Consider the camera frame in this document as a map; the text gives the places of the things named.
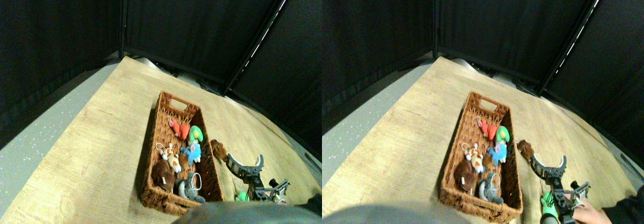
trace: basket handle hole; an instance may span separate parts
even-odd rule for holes
[[[175,100],[175,99],[172,99],[170,101],[170,105],[181,111],[185,111],[188,108],[188,105],[184,104],[183,102],[179,102],[178,100]]]
[[[496,104],[493,104],[492,102],[486,101],[485,99],[481,99],[481,107],[490,111],[496,111],[498,106]]]

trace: robotic arm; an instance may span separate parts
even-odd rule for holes
[[[561,224],[574,224],[573,213],[575,212],[575,207],[584,205],[582,200],[586,198],[588,190],[591,188],[589,183],[586,182],[584,185],[579,186],[577,182],[572,182],[571,188],[573,190],[563,189],[561,177],[566,169],[566,156],[561,157],[559,167],[543,166],[536,158],[536,155],[532,155],[528,162],[534,173],[542,180],[545,180],[545,183],[552,188],[552,196],[554,197],[552,201],[554,201],[554,206],[557,209],[557,213],[559,213]],[[570,199],[566,198],[564,194],[570,194]]]
[[[262,167],[264,167],[264,157],[262,155],[257,157],[255,166],[243,166],[230,154],[227,155],[225,161],[226,167],[228,167],[232,174],[243,180],[245,184],[248,184],[250,200],[256,199],[258,201],[272,201],[274,203],[285,202],[281,199],[281,196],[285,195],[286,189],[290,183],[288,180],[284,180],[282,183],[278,184],[275,179],[272,179],[269,182],[271,188],[265,188],[262,183],[262,179],[260,178],[260,171],[262,171]]]

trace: human hand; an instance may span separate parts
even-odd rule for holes
[[[582,201],[582,204],[584,205],[577,206],[575,213],[573,213],[573,219],[577,222],[586,224],[612,224],[603,210],[597,210],[585,200]]]

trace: wicker basket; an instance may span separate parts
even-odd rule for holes
[[[497,108],[494,111],[483,108],[480,104],[481,99],[496,105]],[[499,163],[499,166],[486,169],[485,172],[478,174],[476,177],[478,182],[481,178],[486,177],[490,171],[499,174],[501,176],[501,186],[497,194],[503,198],[503,204],[483,201],[476,194],[475,196],[470,196],[460,190],[453,177],[458,163],[465,158],[463,150],[460,148],[461,143],[469,143],[470,146],[478,143],[479,153],[483,154],[487,153],[488,146],[494,146],[493,141],[483,137],[481,129],[476,124],[477,116],[480,116],[481,120],[487,120],[488,124],[505,126],[510,133],[511,139],[508,143],[508,157],[505,164]],[[456,137],[451,145],[449,158],[444,169],[439,194],[441,202],[453,206],[466,214],[483,217],[490,222],[506,223],[520,215],[523,212],[523,199],[518,176],[517,155],[515,155],[517,149],[513,137],[509,107],[471,91],[465,102],[463,114],[460,116]],[[498,186],[497,178],[493,180],[494,185]]]
[[[172,100],[186,104],[186,109],[180,110],[173,107],[170,104]],[[163,143],[165,146],[167,146],[168,143],[173,143],[173,150],[175,153],[180,153],[181,147],[187,145],[185,140],[175,136],[174,131],[167,123],[168,116],[176,119],[179,124],[196,125],[203,133],[203,141],[200,143],[202,148],[201,162],[193,163],[193,165],[187,169],[181,169],[181,172],[175,174],[176,177],[186,178],[189,171],[199,173],[202,178],[202,189],[198,191],[198,194],[203,196],[205,201],[223,201],[221,186],[219,185],[219,178],[217,176],[217,169],[214,164],[215,160],[212,155],[212,146],[208,140],[208,133],[205,129],[200,107],[177,98],[170,93],[161,91],[159,99],[156,102],[154,130],[152,130],[151,141],[148,143],[150,145],[150,151],[145,169],[141,202],[144,206],[179,216],[185,214],[187,208],[201,205],[196,201],[182,198],[167,190],[161,189],[161,187],[154,185],[152,178],[150,177],[152,167],[156,164],[157,160],[160,159],[159,152],[155,148],[155,143]]]

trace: gray plush toy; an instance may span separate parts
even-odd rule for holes
[[[179,186],[179,196],[199,203],[205,203],[205,199],[203,199],[202,196],[197,195],[197,190],[200,190],[201,187],[199,187],[199,189],[195,188],[195,184],[193,183],[193,177],[195,177],[195,174],[198,173],[190,171],[187,179],[178,179],[177,182],[175,182],[175,185]]]
[[[478,181],[478,196],[484,201],[492,201],[494,203],[503,203],[503,198],[497,196],[497,188],[492,183],[492,177],[497,175],[496,173],[488,173],[488,178]]]

